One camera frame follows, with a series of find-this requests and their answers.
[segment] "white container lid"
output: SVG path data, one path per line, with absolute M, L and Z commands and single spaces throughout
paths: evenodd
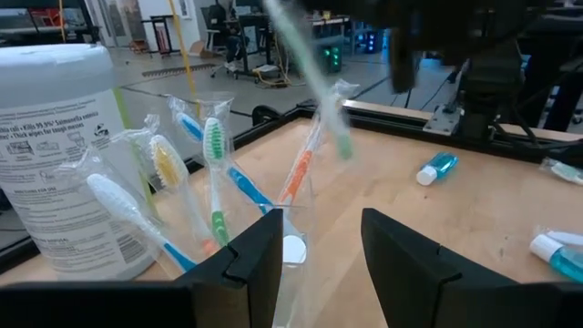
M 116 85 L 103 46 L 65 44 L 0 48 L 0 108 L 83 97 Z
M 530 243 L 530 251 L 535 253 L 539 258 L 549 262 L 555 251 L 558 251 L 563 246 L 565 245 L 548 237 L 546 234 L 539 234 Z
M 417 172 L 417 182 L 422 186 L 429 186 L 435 179 L 437 179 L 437 171 L 430 166 L 425 166 Z

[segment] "toothbrush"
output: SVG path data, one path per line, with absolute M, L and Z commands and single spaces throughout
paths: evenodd
M 207 118 L 202 140 L 202 154 L 207 163 L 209 163 L 212 229 L 219 243 L 223 246 L 229 242 L 229 234 L 225 226 L 225 216 L 220 206 L 217 174 L 225 162 L 227 152 L 225 143 L 225 130 L 220 121 L 216 118 Z
M 342 159 L 350 159 L 353 156 L 353 142 L 350 130 L 343 123 L 337 108 L 337 97 L 330 92 L 322 71 L 318 68 L 312 50 L 303 39 L 296 27 L 297 24 L 290 19 L 289 10 L 283 8 L 278 0 L 265 0 L 265 6 L 270 14 L 271 21 L 280 30 L 280 35 L 290 45 L 289 49 L 295 55 L 298 67 L 302 71 L 308 86 L 320 101 L 322 121 L 332 132 L 338 155 Z
M 280 196 L 279 203 L 285 208 L 283 210 L 283 215 L 287 216 L 289 212 L 289 206 L 292 205 L 295 197 L 298 194 L 298 190 L 302 184 L 303 178 L 306 173 L 308 173 L 308 168 L 310 167 L 310 162 L 312 161 L 313 152 L 318 147 L 320 142 L 320 135 L 322 128 L 318 125 L 313 133 L 308 138 L 308 144 L 303 150 L 303 153 L 293 164 L 293 169 L 291 170 L 290 177 L 287 179 L 283 193 Z
M 168 140 L 160 135 L 152 137 L 149 146 L 162 185 L 177 191 L 188 211 L 193 233 L 201 241 L 202 249 L 207 256 L 214 254 L 219 246 L 213 240 L 209 227 L 202 219 L 197 199 L 189 187 L 189 171 L 180 155 Z
M 199 123 L 184 113 L 178 113 L 176 115 L 176 120 L 184 131 L 192 138 L 194 141 L 202 142 L 203 132 L 200 128 Z M 227 169 L 227 175 L 235 183 L 237 188 L 241 190 L 247 197 L 251 199 L 255 204 L 257 204 L 261 210 L 261 213 L 267 214 L 267 212 L 273 207 L 273 203 L 265 194 L 263 194 L 256 186 L 253 184 L 251 179 L 245 175 L 240 169 L 237 169 L 232 163 L 229 164 Z
M 144 218 L 138 210 L 138 202 L 136 199 L 116 182 L 96 173 L 88 176 L 86 182 L 91 191 L 93 191 L 97 201 L 112 216 L 137 225 L 164 250 L 183 272 L 188 272 L 197 265 L 188 255 L 184 254 L 172 242 L 162 236 L 158 228 L 148 219 Z

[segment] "person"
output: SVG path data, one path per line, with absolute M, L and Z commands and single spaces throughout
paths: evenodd
M 239 60 L 242 57 L 241 39 L 239 36 L 239 28 L 234 24 L 231 26 L 227 21 L 234 21 L 236 19 L 235 9 L 233 8 L 232 0 L 216 0 L 215 5 L 209 9 L 210 28 L 220 31 L 215 40 L 218 44 L 223 44 L 227 47 L 227 63 L 225 67 L 231 71 L 235 71 L 235 59 Z

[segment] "disinfecting wipes container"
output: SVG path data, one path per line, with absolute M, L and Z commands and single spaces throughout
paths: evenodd
M 131 279 L 153 262 L 94 198 L 53 173 L 93 145 L 149 192 L 131 149 L 109 144 L 124 129 L 115 85 L 102 46 L 0 48 L 0 188 L 59 279 Z

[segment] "green toothbrush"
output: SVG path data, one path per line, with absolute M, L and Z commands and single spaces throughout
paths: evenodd
M 202 144 L 202 154 L 209 164 L 212 232 L 220 246 L 225 246 L 229 243 L 230 238 L 225 225 L 225 215 L 220 206 L 219 181 L 217 178 L 225 161 L 227 150 L 225 147 L 225 130 L 218 119 L 207 118 Z

